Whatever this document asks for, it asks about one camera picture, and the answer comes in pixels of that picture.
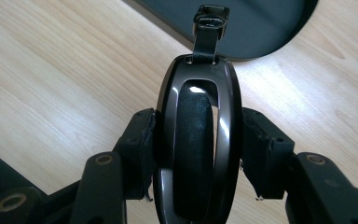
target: metal ear cup frame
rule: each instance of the metal ear cup frame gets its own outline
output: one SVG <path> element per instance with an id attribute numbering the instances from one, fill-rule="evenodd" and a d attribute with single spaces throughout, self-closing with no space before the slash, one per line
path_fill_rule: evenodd
<path id="1" fill-rule="evenodd" d="M 214 55 L 227 14 L 223 7 L 200 8 L 194 53 L 172 62 L 160 90 L 154 191 L 161 223 L 224 223 L 232 205 L 241 149 L 241 92 L 231 62 Z M 218 109 L 214 159 L 212 106 Z"/>

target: black plastic bracket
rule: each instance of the black plastic bracket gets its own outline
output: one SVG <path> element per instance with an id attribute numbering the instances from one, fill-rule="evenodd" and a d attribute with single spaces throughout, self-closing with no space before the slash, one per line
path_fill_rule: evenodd
<path id="1" fill-rule="evenodd" d="M 148 189 L 156 168 L 153 158 L 153 131 L 156 124 L 152 108 L 135 113 L 113 151 L 120 154 L 126 200 L 151 200 Z"/>
<path id="2" fill-rule="evenodd" d="M 229 9 L 201 6 L 194 17 L 193 35 L 196 37 L 192 63 L 215 63 L 217 41 L 225 34 Z"/>
<path id="3" fill-rule="evenodd" d="M 242 168 L 259 199 L 281 199 L 284 194 L 284 165 L 295 142 L 262 113 L 242 109 Z"/>
<path id="4" fill-rule="evenodd" d="M 290 170 L 290 223 L 358 223 L 358 189 L 331 160 L 302 152 L 293 157 Z"/>
<path id="5" fill-rule="evenodd" d="M 103 152 L 87 160 L 70 223 L 127 223 L 119 154 Z"/>

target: black ear pad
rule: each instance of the black ear pad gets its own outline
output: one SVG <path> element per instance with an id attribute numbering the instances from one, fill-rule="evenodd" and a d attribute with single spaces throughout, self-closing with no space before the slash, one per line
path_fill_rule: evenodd
<path id="1" fill-rule="evenodd" d="M 185 85 L 179 93 L 173 162 L 173 206 L 177 216 L 202 220 L 213 180 L 213 111 L 208 95 Z"/>

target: wooden table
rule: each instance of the wooden table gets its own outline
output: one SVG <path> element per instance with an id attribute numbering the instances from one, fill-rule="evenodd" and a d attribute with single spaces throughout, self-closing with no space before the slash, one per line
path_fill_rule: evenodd
<path id="1" fill-rule="evenodd" d="M 77 181 L 191 52 L 172 34 L 132 1 L 0 1 L 0 158 L 46 193 Z M 289 44 L 235 68 L 243 106 L 358 187 L 358 1 L 321 0 Z M 283 205 L 257 202 L 240 173 L 228 223 L 285 223 Z M 128 202 L 128 215 L 158 223 L 153 203 Z"/>

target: ear cushion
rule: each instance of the ear cushion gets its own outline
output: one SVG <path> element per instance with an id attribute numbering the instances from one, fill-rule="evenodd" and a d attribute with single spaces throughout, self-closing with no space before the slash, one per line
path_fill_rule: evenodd
<path id="1" fill-rule="evenodd" d="M 177 105 L 173 204 L 177 216 L 199 221 L 213 181 L 213 111 L 208 95 L 190 87 L 180 90 Z"/>

